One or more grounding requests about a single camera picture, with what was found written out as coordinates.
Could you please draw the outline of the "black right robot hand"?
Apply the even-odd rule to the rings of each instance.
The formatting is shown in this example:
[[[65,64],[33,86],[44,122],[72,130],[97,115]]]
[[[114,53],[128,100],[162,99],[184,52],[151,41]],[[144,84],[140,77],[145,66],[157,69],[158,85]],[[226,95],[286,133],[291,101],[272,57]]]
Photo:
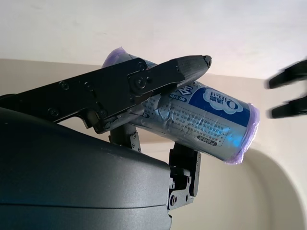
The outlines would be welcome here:
[[[200,78],[210,56],[141,58],[0,98],[3,230],[168,230],[198,192],[201,154],[142,154],[142,103]]]

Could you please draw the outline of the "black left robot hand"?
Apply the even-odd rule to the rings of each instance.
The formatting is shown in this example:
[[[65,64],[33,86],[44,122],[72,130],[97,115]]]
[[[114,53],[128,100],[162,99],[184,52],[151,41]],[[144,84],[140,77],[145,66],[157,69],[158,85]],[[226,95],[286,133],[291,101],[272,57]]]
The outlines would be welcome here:
[[[266,81],[267,89],[276,89],[298,81],[307,80],[307,59],[296,62]],[[271,119],[307,115],[307,94],[268,110]]]

